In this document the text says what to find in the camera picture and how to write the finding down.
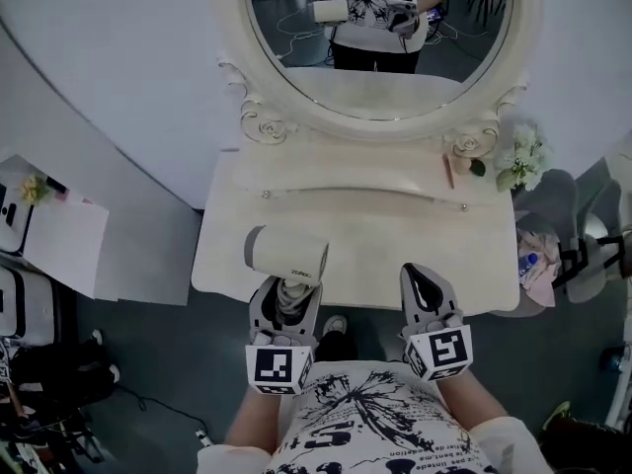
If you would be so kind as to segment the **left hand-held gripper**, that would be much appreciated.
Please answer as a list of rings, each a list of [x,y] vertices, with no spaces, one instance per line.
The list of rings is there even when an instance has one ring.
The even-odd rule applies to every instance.
[[[249,303],[251,343],[246,346],[249,385],[260,394],[301,394],[314,363],[314,330],[323,285],[310,289],[300,303],[297,323],[291,328],[277,320],[278,277],[269,276]]]

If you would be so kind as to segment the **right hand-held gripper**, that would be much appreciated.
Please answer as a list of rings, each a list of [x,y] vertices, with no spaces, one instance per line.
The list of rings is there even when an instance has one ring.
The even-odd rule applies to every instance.
[[[434,318],[423,326],[403,328],[404,356],[412,371],[425,382],[462,373],[473,362],[472,336],[452,284],[412,263],[403,265],[399,282],[406,323],[419,325],[423,311]]]

